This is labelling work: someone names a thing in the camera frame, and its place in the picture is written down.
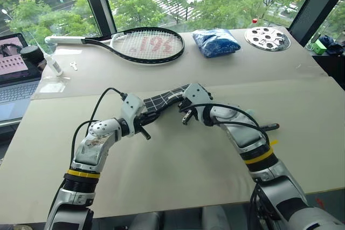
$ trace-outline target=tennis racket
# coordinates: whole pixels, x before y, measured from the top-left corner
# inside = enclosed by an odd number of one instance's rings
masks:
[[[46,37],[47,43],[94,44],[132,62],[160,64],[177,59],[184,51],[184,40],[176,32],[159,27],[138,27],[116,33],[110,45],[102,43],[105,38],[75,36]]]

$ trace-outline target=white table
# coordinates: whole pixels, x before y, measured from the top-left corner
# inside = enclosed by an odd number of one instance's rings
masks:
[[[236,53],[206,59],[190,33],[182,33],[185,51],[177,60],[162,65],[143,65],[126,61],[94,45],[61,45],[54,56],[64,70],[62,93],[35,94],[34,99],[101,94],[107,87],[123,92],[174,89],[186,83],[204,86],[234,85],[246,82],[327,76],[309,53],[283,27],[291,46],[282,52],[255,48],[244,38],[246,29],[231,30],[241,49]],[[77,63],[75,71],[70,62]],[[43,82],[56,81],[45,69]]]
[[[99,94],[109,86],[145,98],[191,82],[215,100],[254,109],[271,132],[277,156],[305,192],[345,186],[344,94],[290,36],[283,52],[249,45],[245,30],[233,30],[242,49],[205,59],[190,34],[182,34],[182,57],[165,65],[127,62],[94,46],[60,46],[62,93],[36,93],[0,166],[1,223],[42,222],[69,166],[75,128],[89,119]],[[78,70],[69,66],[77,62]],[[41,86],[56,79],[45,69]],[[109,94],[96,119],[119,116],[121,100]],[[96,188],[95,217],[247,201],[253,182],[225,134],[193,121],[183,126],[176,108],[124,138],[110,150]]]
[[[274,151],[305,192],[345,186],[344,92],[332,78],[207,89],[219,102],[253,109],[260,124],[280,123],[269,133],[279,140]],[[0,166],[0,223],[45,221],[69,166],[73,132],[97,98],[31,102]],[[117,95],[107,95],[96,118],[118,117],[120,105]],[[181,119],[171,108],[146,126],[150,141],[138,134],[111,148],[91,207],[95,217],[248,201],[253,181],[225,133],[197,121],[186,127]]]

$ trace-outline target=round metal plate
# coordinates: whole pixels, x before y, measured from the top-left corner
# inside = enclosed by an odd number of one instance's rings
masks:
[[[245,39],[256,48],[265,51],[283,51],[290,47],[289,38],[272,27],[254,27],[244,34]]]

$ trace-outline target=green box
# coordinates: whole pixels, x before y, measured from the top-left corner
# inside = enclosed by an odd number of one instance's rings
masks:
[[[314,43],[314,52],[318,55],[322,55],[326,51],[326,47],[319,40]]]

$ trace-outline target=laptop keyboard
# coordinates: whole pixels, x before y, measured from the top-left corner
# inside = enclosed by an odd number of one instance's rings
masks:
[[[38,81],[0,88],[0,103],[27,99],[35,92]]]

